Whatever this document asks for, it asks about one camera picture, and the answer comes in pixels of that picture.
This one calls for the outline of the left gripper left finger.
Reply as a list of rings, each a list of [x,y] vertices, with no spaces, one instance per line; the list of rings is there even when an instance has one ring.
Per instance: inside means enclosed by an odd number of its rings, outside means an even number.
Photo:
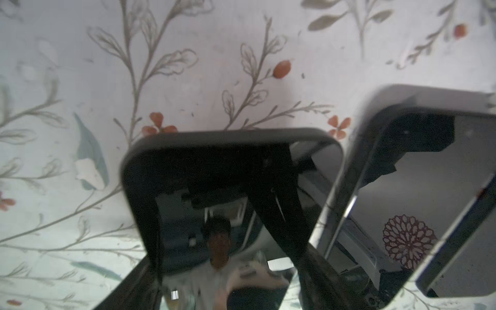
[[[158,310],[161,284],[148,256],[94,310]]]

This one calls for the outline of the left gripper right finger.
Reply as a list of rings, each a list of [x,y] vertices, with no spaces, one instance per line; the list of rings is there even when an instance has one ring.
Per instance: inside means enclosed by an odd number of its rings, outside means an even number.
[[[302,309],[371,309],[311,244],[297,269]]]

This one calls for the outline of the black phone tall wooden stand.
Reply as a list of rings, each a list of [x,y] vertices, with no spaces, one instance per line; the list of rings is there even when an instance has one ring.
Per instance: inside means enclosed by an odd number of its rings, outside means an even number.
[[[333,309],[495,308],[495,91],[390,85],[316,231]]]

